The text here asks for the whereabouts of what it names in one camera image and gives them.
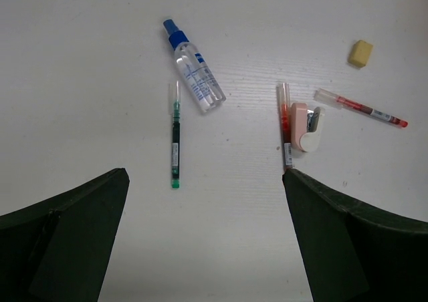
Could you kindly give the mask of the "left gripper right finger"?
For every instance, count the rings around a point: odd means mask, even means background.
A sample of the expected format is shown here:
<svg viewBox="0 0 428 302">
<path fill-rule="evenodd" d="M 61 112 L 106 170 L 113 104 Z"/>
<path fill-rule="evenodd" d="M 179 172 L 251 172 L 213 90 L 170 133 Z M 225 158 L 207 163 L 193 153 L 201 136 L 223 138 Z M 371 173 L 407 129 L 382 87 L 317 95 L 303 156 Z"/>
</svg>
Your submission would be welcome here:
<svg viewBox="0 0 428 302">
<path fill-rule="evenodd" d="M 282 176 L 314 301 L 426 301 L 427 223 Z"/>
</svg>

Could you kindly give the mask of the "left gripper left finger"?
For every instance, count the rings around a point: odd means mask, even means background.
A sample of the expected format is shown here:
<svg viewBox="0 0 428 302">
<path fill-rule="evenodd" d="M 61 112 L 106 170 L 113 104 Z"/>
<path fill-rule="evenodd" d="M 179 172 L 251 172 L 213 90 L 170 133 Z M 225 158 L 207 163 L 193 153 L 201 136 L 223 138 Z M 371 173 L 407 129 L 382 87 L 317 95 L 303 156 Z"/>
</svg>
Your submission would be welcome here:
<svg viewBox="0 0 428 302">
<path fill-rule="evenodd" d="M 128 187 L 115 168 L 1 216 L 1 300 L 97 301 Z"/>
</svg>

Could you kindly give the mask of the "green gel pen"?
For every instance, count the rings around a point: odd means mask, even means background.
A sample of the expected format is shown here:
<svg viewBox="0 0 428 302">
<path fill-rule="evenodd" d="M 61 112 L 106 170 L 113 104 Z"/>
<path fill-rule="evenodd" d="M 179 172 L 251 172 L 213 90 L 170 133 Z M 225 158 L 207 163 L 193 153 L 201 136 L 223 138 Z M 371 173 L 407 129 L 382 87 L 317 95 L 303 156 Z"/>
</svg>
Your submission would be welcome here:
<svg viewBox="0 0 428 302">
<path fill-rule="evenodd" d="M 171 91 L 171 187 L 180 187 L 181 95 L 180 83 L 170 86 Z"/>
</svg>

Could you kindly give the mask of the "yellow eraser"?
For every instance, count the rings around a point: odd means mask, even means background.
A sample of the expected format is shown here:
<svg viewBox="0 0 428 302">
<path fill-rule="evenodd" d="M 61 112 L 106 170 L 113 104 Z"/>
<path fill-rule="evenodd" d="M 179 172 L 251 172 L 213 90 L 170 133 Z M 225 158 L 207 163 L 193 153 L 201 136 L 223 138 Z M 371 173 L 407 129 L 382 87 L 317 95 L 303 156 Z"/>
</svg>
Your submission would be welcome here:
<svg viewBox="0 0 428 302">
<path fill-rule="evenodd" d="M 367 65 L 372 53 L 373 44 L 364 40 L 358 40 L 353 46 L 348 56 L 348 63 L 357 68 Z"/>
</svg>

